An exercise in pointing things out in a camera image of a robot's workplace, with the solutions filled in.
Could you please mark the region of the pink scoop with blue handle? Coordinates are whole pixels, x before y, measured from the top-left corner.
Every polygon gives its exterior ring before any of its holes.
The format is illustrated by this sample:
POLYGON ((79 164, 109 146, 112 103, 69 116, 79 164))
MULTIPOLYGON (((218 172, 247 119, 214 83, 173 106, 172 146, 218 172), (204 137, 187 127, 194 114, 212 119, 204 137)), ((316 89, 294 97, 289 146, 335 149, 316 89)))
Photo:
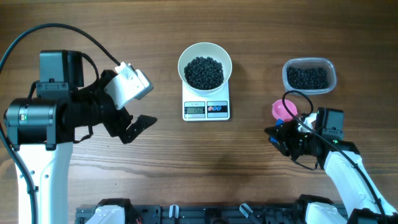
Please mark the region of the pink scoop with blue handle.
POLYGON ((288 113, 286 108, 284 107, 282 100, 277 100, 272 105, 272 115, 277 120, 275 126, 271 126, 269 129, 271 130, 271 134, 269 137, 270 143, 272 143, 275 147, 279 146, 279 142, 277 140, 277 127, 282 126, 284 123, 287 123, 287 130, 292 134, 298 133, 298 123, 290 123, 290 121, 294 121, 293 117, 288 113))

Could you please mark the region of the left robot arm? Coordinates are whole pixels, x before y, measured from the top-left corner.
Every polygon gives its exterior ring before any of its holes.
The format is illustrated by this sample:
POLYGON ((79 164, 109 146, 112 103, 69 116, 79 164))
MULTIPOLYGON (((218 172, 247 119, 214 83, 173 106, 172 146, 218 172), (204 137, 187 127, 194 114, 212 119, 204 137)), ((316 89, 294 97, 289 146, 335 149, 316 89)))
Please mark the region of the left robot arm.
POLYGON ((153 89, 140 70, 121 63, 114 70, 96 72, 84 84, 83 62, 89 56, 72 50, 40 53, 40 78, 25 98, 12 101, 6 110, 6 142, 22 164, 19 175, 19 221, 39 223, 68 221, 68 170, 75 130, 102 124, 111 137, 128 144, 157 120, 134 117, 126 104, 153 89))

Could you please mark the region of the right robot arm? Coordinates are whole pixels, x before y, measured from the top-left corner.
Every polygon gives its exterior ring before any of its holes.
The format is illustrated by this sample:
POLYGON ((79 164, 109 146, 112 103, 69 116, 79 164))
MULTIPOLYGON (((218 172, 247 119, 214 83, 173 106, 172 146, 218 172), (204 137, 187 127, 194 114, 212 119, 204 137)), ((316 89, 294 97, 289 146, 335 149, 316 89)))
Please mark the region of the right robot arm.
POLYGON ((302 223, 397 223, 397 210, 374 185, 358 148, 344 141, 343 120, 343 111, 319 108, 314 127, 306 118, 264 130, 269 142, 293 162, 300 156, 316 157, 317 166, 333 181, 346 210, 342 215, 328 198, 301 195, 292 218, 302 223))

